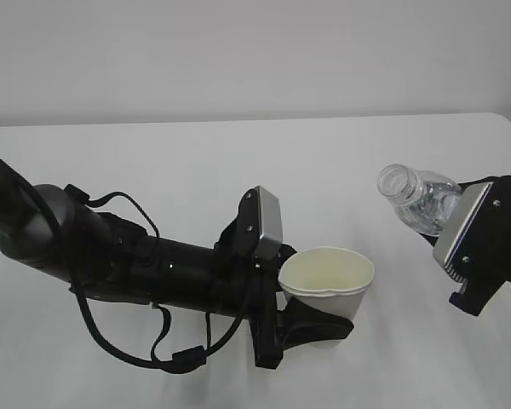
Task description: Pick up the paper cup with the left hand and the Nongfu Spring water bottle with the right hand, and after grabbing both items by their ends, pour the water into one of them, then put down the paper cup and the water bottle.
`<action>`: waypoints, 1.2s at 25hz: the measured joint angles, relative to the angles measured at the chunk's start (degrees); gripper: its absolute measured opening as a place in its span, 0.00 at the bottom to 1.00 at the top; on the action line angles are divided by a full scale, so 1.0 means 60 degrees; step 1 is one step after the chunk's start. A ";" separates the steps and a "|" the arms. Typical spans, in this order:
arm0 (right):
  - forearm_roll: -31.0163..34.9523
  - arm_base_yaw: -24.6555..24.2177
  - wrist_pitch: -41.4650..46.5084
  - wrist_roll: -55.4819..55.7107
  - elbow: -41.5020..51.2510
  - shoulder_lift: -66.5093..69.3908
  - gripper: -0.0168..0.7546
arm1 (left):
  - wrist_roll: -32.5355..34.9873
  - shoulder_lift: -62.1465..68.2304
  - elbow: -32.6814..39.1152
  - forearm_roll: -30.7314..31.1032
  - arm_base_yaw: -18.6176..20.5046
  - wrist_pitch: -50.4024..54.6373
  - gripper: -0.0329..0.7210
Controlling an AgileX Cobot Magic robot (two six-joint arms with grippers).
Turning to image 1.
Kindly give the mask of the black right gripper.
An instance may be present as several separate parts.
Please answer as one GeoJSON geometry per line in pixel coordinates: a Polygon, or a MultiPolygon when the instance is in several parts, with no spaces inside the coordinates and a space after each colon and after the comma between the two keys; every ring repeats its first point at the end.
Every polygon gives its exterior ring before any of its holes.
{"type": "MultiPolygon", "coordinates": [[[[461,182],[459,187],[484,192],[494,182],[485,202],[460,244],[453,266],[466,278],[449,303],[464,313],[479,315],[505,284],[511,285],[511,176],[461,182]]],[[[438,236],[419,235],[434,248],[438,236]]]]}

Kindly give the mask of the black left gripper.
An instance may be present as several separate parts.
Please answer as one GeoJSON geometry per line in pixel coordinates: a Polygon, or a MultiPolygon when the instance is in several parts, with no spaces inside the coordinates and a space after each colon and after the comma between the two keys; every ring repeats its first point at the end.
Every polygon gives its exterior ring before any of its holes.
{"type": "Polygon", "coordinates": [[[240,256],[233,248],[236,232],[237,223],[233,221],[214,246],[216,276],[227,283],[221,311],[236,314],[247,303],[244,318],[250,325],[257,367],[275,369],[285,350],[309,343],[341,341],[350,335],[354,328],[350,319],[320,311],[294,297],[278,312],[278,271],[297,250],[282,244],[269,261],[240,256]]]}

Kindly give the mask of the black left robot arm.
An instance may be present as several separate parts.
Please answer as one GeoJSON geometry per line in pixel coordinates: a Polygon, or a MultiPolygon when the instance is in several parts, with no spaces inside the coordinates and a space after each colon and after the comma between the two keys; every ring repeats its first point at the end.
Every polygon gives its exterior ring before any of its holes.
{"type": "Polygon", "coordinates": [[[0,159],[0,251],[8,258],[65,281],[91,337],[108,354],[140,368],[185,374],[203,366],[250,325],[255,364],[274,369],[284,351],[346,338],[353,322],[291,298],[278,308],[278,274],[295,250],[283,241],[278,199],[264,187],[249,189],[232,222],[210,247],[164,239],[105,212],[108,196],[92,199],[69,185],[32,185],[0,159]],[[142,359],[113,346],[100,333],[90,301],[150,305],[171,327],[171,307],[228,315],[231,326],[217,341],[142,359]]]}

